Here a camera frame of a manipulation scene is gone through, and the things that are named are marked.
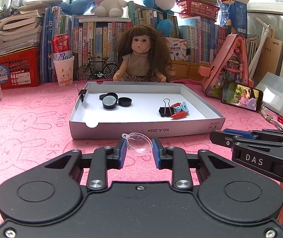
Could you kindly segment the miniature black bicycle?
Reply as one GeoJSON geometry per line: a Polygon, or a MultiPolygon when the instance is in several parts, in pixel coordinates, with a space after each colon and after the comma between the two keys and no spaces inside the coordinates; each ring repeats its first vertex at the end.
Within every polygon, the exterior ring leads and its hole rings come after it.
{"type": "Polygon", "coordinates": [[[90,57],[88,63],[79,67],[76,76],[78,81],[112,79],[119,67],[115,62],[108,62],[109,58],[90,57]]]}

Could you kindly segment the small pink jar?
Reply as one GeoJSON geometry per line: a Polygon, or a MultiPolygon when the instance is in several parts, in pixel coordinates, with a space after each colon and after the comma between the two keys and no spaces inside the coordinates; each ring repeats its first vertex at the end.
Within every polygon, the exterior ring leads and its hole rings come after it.
{"type": "Polygon", "coordinates": [[[167,71],[168,81],[172,83],[175,79],[176,69],[174,67],[168,67],[166,71],[167,71]]]}

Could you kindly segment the pink bath towel mat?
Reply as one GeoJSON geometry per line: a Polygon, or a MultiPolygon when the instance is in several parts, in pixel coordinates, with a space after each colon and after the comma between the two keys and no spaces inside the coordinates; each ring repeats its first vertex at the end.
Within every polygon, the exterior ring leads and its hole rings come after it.
{"type": "MultiPolygon", "coordinates": [[[[184,83],[225,116],[224,128],[261,130],[274,128],[260,113],[222,104],[206,97],[199,85],[184,83]]],[[[60,87],[47,83],[36,88],[3,90],[0,102],[0,184],[5,180],[42,164],[71,149],[83,153],[104,146],[114,146],[117,140],[73,140],[69,118],[77,100],[77,88],[84,83],[60,87]]],[[[228,159],[228,148],[212,144],[209,134],[160,139],[166,147],[177,145],[188,153],[208,149],[228,159]]],[[[108,171],[109,184],[113,180],[155,181],[170,180],[171,171],[158,170],[152,153],[128,152],[122,170],[108,171]]]]}

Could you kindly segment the white cardboard tray box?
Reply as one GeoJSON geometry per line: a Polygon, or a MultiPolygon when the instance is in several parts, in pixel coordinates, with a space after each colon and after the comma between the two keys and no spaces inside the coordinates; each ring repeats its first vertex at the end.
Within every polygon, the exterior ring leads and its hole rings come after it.
{"type": "Polygon", "coordinates": [[[222,128],[225,117],[183,84],[145,82],[88,82],[84,102],[78,98],[69,120],[73,139],[117,139],[122,133],[142,133],[149,138],[210,133],[222,128]],[[101,94],[129,97],[129,107],[103,108],[101,94]],[[181,119],[161,117],[164,98],[170,105],[185,102],[189,113],[181,119]]]}

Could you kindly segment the white paper cup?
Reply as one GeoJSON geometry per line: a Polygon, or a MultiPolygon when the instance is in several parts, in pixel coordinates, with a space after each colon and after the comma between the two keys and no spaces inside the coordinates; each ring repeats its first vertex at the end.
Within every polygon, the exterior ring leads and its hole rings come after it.
{"type": "Polygon", "coordinates": [[[54,60],[55,72],[59,86],[70,86],[73,84],[74,57],[66,60],[54,60]]]}

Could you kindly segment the binder clip on tray edge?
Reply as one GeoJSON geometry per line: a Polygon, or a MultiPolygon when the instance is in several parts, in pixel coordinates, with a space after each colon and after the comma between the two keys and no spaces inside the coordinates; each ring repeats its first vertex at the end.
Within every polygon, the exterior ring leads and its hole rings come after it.
{"type": "Polygon", "coordinates": [[[84,102],[85,96],[89,92],[90,86],[91,85],[88,84],[83,89],[80,90],[79,87],[77,86],[77,84],[75,84],[75,87],[76,87],[76,89],[78,91],[78,97],[81,100],[81,102],[84,102]]]}

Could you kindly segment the large black binder clip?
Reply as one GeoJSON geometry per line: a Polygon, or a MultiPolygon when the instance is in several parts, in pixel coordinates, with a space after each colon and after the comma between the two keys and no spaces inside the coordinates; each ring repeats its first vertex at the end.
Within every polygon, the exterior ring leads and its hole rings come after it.
{"type": "Polygon", "coordinates": [[[174,113],[173,107],[170,105],[170,99],[164,98],[164,106],[159,108],[159,114],[161,117],[170,117],[174,113]]]}

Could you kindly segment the black round tin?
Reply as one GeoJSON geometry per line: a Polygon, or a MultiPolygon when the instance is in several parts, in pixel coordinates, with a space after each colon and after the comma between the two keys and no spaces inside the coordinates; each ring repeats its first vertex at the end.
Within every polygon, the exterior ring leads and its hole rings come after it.
{"type": "Polygon", "coordinates": [[[117,98],[114,96],[105,96],[102,99],[102,104],[103,104],[103,108],[111,110],[116,107],[117,98]]]}

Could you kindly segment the label sticker box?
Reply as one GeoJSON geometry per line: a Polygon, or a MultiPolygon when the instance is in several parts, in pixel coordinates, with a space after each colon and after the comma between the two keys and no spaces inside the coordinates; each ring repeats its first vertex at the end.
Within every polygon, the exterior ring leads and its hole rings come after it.
{"type": "Polygon", "coordinates": [[[166,37],[166,44],[170,58],[174,61],[185,61],[187,51],[187,41],[184,39],[166,37]]]}

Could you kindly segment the red Budweiser can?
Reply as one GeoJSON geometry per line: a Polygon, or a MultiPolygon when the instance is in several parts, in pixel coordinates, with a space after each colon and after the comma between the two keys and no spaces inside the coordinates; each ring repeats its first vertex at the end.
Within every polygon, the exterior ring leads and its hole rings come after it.
{"type": "Polygon", "coordinates": [[[68,34],[55,35],[52,39],[53,60],[68,60],[73,56],[70,36],[68,34]]]}

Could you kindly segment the black smartphone playing video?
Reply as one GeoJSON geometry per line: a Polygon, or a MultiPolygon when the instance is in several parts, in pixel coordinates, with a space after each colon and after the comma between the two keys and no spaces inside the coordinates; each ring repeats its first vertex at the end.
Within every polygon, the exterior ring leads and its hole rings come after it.
{"type": "Polygon", "coordinates": [[[263,104],[263,92],[235,82],[225,82],[221,102],[248,111],[259,112],[263,104]]]}

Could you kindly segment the stack of books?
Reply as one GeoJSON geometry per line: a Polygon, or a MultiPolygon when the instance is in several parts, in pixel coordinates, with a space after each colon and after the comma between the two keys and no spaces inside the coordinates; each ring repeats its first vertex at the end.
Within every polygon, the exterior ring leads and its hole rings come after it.
{"type": "Polygon", "coordinates": [[[37,46],[41,40],[45,9],[62,0],[13,0],[0,14],[0,55],[37,46]]]}

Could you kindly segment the black round lid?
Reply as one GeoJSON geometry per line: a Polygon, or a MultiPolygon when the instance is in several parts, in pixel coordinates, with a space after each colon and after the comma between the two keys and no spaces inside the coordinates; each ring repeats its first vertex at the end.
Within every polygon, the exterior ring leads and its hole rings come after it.
{"type": "Polygon", "coordinates": [[[101,94],[99,96],[99,99],[102,101],[107,96],[113,96],[113,97],[115,97],[116,101],[118,101],[118,95],[116,93],[114,93],[114,92],[109,92],[109,93],[101,94]]]}
{"type": "Polygon", "coordinates": [[[129,107],[132,104],[132,99],[129,97],[120,97],[118,99],[118,105],[123,106],[123,107],[129,107]]]}

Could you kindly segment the clear plastic dome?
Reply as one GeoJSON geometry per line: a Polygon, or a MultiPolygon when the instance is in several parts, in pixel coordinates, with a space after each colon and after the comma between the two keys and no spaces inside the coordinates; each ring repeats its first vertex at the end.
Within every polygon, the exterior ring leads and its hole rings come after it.
{"type": "Polygon", "coordinates": [[[141,133],[122,133],[122,138],[126,140],[127,147],[130,151],[139,154],[152,152],[152,141],[146,135],[141,133]]]}

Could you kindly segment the brown haired doll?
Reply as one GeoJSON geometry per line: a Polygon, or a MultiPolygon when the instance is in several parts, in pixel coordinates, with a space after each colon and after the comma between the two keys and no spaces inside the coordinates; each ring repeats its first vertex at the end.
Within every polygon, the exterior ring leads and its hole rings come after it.
{"type": "Polygon", "coordinates": [[[147,25],[128,29],[118,43],[118,65],[114,81],[169,82],[171,58],[164,37],[147,25]]]}

